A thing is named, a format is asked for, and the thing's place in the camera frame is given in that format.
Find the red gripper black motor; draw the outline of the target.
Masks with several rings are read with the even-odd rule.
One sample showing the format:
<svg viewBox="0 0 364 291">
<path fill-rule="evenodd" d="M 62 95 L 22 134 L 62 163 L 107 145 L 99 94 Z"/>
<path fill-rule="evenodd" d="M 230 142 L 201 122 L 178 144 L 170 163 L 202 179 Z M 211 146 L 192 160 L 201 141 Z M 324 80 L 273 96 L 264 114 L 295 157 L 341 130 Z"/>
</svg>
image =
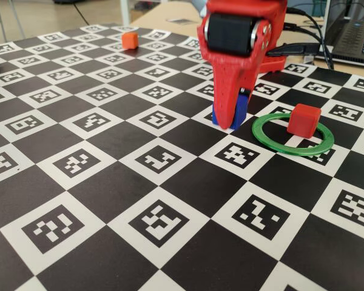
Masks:
<svg viewBox="0 0 364 291">
<path fill-rule="evenodd" d="M 271 40 L 275 1 L 208 1 L 197 30 L 203 59 L 213 69 L 213 123 L 238 129 Z"/>
</svg>

